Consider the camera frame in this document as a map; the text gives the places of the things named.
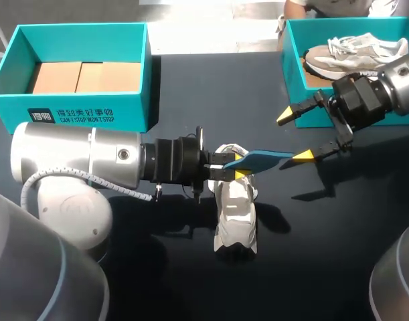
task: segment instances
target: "metal cylinder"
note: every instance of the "metal cylinder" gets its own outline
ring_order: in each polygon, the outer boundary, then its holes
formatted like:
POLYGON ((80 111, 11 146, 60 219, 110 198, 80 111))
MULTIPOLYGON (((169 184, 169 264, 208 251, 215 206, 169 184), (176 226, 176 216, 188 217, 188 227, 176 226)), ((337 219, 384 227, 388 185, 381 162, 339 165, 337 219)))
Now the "metal cylinder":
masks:
POLYGON ((375 266, 370 303, 377 321, 409 321, 409 228, 375 266))
POLYGON ((391 98, 393 111, 409 114, 409 54, 381 68, 378 79, 391 98))
POLYGON ((14 179, 24 183, 37 171, 72 167, 136 189, 141 151, 137 132, 22 123, 13 135, 11 170, 14 179))
POLYGON ((100 266, 0 195, 0 321, 106 319, 100 266))

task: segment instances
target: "gray floor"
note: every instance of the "gray floor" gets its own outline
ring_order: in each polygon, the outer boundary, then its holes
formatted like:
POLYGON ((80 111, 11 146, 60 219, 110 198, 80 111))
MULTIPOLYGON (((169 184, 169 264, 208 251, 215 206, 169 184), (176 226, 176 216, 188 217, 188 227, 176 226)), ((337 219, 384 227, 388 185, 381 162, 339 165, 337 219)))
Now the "gray floor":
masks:
MULTIPOLYGON (((139 0, 0 0, 0 25, 9 39, 21 23, 147 21, 154 54, 276 50, 282 0, 226 0, 219 5, 208 1, 140 5, 139 0)), ((409 0, 400 0, 396 15, 409 15, 409 0)))

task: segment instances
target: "screw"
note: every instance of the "screw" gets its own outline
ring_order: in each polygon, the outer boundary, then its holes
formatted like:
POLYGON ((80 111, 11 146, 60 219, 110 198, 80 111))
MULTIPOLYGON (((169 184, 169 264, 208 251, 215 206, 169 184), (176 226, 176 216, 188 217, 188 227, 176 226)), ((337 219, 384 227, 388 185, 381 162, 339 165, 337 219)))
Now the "screw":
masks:
POLYGON ((406 76, 409 74, 409 69, 407 67, 402 67, 398 70, 399 76, 406 76))
POLYGON ((130 156, 130 153, 128 152, 127 149, 121 149, 121 150, 118 152, 118 157, 119 157, 120 159, 122 159, 123 161, 125 161, 129 156, 130 156))

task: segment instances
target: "teal box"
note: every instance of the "teal box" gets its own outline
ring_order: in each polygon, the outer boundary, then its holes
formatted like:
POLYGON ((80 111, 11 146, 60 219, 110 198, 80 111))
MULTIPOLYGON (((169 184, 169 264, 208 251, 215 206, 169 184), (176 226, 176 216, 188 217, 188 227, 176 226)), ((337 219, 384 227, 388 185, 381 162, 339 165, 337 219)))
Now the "teal box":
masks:
POLYGON ((0 117, 10 134, 30 121, 146 132, 151 61, 146 23, 18 25, 0 64, 0 117), (140 62, 139 91, 26 94, 37 62, 140 62))
MULTIPOLYGON (((398 41, 405 37, 409 42, 409 17, 389 18, 331 18, 298 19, 287 21, 285 29, 282 68, 284 80, 291 103, 310 98, 318 88, 310 88, 305 82, 305 75, 300 57, 316 45, 324 45, 328 39, 349 35, 363 35, 367 32, 386 41, 398 41)), ((332 95, 332 87, 321 88, 332 95)), ((332 127, 328 115, 322 108, 316 108, 296 121, 297 127, 332 127)), ((409 125, 408 116, 390 113, 386 119, 376 125, 409 125)))

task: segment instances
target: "open box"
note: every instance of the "open box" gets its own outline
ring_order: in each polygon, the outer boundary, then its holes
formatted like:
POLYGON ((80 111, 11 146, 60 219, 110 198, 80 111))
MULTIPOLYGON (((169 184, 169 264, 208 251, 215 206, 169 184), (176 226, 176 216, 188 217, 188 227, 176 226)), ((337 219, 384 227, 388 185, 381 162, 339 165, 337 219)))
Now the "open box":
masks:
POLYGON ((146 23, 18 25, 0 64, 0 117, 10 134, 30 121, 146 132, 150 91, 146 23), (99 76, 106 85, 77 90, 80 75, 95 81, 98 64, 114 66, 99 76), (57 86, 34 90, 38 76, 57 86), (123 87, 123 77, 134 84, 123 87))
MULTIPOLYGON (((349 35, 362 35, 367 32, 386 41, 398 41, 405 37, 409 43, 409 17, 389 18, 331 18, 298 19, 287 21, 284 31, 282 69, 291 103, 310 98, 322 89, 327 95, 333 93, 331 82, 312 76, 303 68, 304 53, 316 45, 325 45, 328 39, 349 35)), ((295 120, 297 127, 333 126, 326 112, 316 108, 295 120)), ((376 125, 409 124, 409 115, 398 116, 390 113, 376 125)))

